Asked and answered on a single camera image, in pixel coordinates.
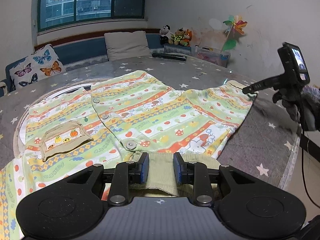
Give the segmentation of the gloved right hand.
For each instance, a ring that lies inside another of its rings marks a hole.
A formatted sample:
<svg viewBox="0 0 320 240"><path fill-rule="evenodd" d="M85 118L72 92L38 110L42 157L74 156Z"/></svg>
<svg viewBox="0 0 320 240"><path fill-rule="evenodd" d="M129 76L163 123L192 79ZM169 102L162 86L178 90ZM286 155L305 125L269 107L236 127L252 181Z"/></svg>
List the gloved right hand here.
<svg viewBox="0 0 320 240"><path fill-rule="evenodd" d="M319 131L319 88L305 86L297 101L282 99L290 118L301 124L305 131Z"/></svg>

